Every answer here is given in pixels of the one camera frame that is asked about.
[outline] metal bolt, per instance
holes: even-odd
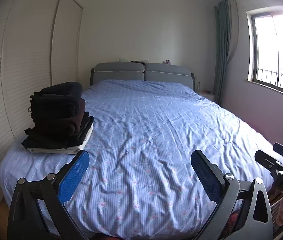
[[[256,182],[258,184],[262,184],[263,183],[262,178],[260,178],[260,177],[257,177],[255,180],[256,180]]]
[[[55,174],[54,173],[49,173],[47,176],[46,176],[47,179],[49,180],[52,180],[55,178]]]
[[[226,173],[225,177],[226,177],[226,179],[229,179],[229,180],[232,180],[232,179],[235,178],[235,176],[233,174],[231,174],[231,173]]]
[[[25,182],[25,179],[24,179],[24,178],[20,178],[20,179],[18,180],[18,184],[20,184],[20,185],[24,184],[24,182]]]

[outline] stack of folded clothes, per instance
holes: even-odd
[[[83,150],[92,131],[94,117],[85,112],[83,87],[67,82],[34,92],[31,118],[35,127],[25,130],[25,149],[38,153],[77,154]]]

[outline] headboard cushion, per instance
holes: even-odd
[[[192,76],[155,71],[145,71],[145,81],[180,83],[194,89]]]
[[[144,72],[144,65],[141,63],[134,62],[109,62],[109,63],[100,63],[95,67],[96,72],[104,71],[139,71]]]
[[[148,64],[146,64],[145,65],[145,71],[153,71],[153,72],[162,72],[162,73],[191,76],[191,72],[186,67],[169,65],[169,64],[160,64],[160,63],[148,63]]]
[[[140,71],[98,71],[94,73],[93,83],[97,84],[99,81],[107,79],[117,80],[144,80],[144,72]]]

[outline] wooden floor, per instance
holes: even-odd
[[[8,223],[9,207],[5,199],[0,203],[0,239],[7,240],[7,223]]]

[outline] window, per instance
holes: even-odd
[[[283,92],[283,12],[251,16],[253,81]]]

